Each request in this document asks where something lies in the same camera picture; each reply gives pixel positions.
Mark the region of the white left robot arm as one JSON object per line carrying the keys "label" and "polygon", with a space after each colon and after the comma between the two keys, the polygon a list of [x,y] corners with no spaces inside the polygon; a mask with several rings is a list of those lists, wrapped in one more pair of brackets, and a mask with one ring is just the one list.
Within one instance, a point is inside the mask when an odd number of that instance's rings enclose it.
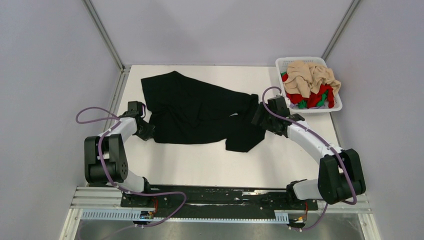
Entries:
{"label": "white left robot arm", "polygon": [[84,175],[87,183],[110,185],[126,194],[134,194],[140,206],[149,206],[153,201],[150,183],[129,169],[124,143],[132,136],[143,141],[153,138],[155,126],[144,120],[146,105],[140,101],[130,101],[127,111],[117,116],[80,121],[80,111],[75,120],[79,124],[114,120],[115,123],[105,132],[89,136],[84,140]]}

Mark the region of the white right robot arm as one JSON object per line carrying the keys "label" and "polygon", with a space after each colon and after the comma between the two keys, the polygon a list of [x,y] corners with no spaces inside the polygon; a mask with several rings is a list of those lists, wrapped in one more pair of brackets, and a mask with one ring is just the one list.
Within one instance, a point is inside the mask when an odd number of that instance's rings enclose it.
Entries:
{"label": "white right robot arm", "polygon": [[317,163],[318,177],[292,181],[287,185],[286,204],[298,209],[306,200],[323,200],[329,205],[355,203],[366,192],[360,156],[354,149],[343,149],[313,131],[305,118],[291,114],[281,97],[261,102],[252,124],[283,136],[303,148]]}

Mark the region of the black t-shirt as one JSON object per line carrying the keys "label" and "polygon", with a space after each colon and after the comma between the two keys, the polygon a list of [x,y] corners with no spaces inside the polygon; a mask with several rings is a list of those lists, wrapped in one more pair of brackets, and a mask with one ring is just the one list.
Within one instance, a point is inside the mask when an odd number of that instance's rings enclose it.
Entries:
{"label": "black t-shirt", "polygon": [[177,71],[142,78],[153,139],[160,144],[199,145],[225,141],[225,149],[247,153],[265,138],[252,124],[257,94],[226,89]]}

